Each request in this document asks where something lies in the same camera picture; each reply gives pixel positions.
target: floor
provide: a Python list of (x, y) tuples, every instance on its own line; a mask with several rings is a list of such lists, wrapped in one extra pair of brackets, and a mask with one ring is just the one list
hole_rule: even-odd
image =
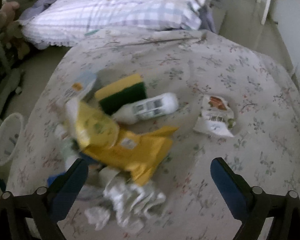
[[(254, 0), (224, 0), (222, 6), (227, 8), (227, 14), (221, 25), (221, 36), (267, 54), (288, 72), (292, 70), (289, 54), (276, 26), (270, 20), (264, 26), (260, 25)], [(49, 47), (21, 64), (20, 67), (25, 70), (23, 92), (11, 99), (5, 116), (19, 112), (27, 121), (50, 76), (67, 51), (68, 48)], [(9, 165), (0, 167), (0, 178), (6, 179), (8, 174)]]

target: plush toy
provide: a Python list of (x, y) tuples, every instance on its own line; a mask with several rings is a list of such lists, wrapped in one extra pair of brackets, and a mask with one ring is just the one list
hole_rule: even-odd
[(0, 39), (8, 49), (14, 46), (18, 58), (23, 59), (30, 52), (28, 44), (23, 40), (21, 25), (14, 21), (15, 11), (20, 7), (18, 2), (7, 2), (0, 9)]

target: yellow plastic wrapper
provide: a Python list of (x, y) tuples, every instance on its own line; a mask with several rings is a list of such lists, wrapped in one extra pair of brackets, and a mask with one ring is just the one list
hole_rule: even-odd
[(168, 153), (173, 143), (168, 136), (177, 129), (177, 127), (164, 126), (146, 134), (135, 134), (120, 129), (117, 142), (113, 147), (106, 149), (92, 142), (83, 152), (104, 164), (129, 171), (133, 181), (143, 186)]
[(118, 124), (102, 110), (92, 108), (83, 101), (78, 101), (78, 104), (75, 130), (80, 148), (91, 145), (104, 149), (112, 147), (118, 138)]

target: white basket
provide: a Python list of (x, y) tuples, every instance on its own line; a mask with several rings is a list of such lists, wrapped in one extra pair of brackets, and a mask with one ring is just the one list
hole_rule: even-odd
[(18, 146), (18, 138), (23, 131), (23, 116), (9, 115), (0, 126), (0, 166), (12, 160)]

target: floral bedsheet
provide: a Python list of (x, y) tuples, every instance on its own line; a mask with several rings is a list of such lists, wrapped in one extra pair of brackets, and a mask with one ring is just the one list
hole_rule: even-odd
[[(56, 101), (85, 70), (99, 71), (104, 85), (140, 73), (149, 97), (176, 93), (177, 112), (131, 129), (180, 128), (153, 177), (167, 195), (161, 220), (148, 221), (137, 235), (124, 232), (115, 220), (96, 232), (83, 213), (94, 204), (76, 201), (59, 222), (66, 239), (232, 239), (241, 223), (232, 218), (211, 179), (215, 157), (223, 157), (251, 186), (280, 195), (293, 189), (300, 195), (300, 96), (281, 65), (209, 31), (131, 28), (101, 30), (61, 60), (19, 139), (7, 184), (14, 195), (33, 193), (46, 185), (48, 176), (63, 171), (53, 134), (59, 122)], [(230, 103), (237, 121), (234, 138), (192, 130), (205, 93)], [(266, 221), (265, 231), (270, 223)], [(265, 232), (260, 239), (266, 239)]]

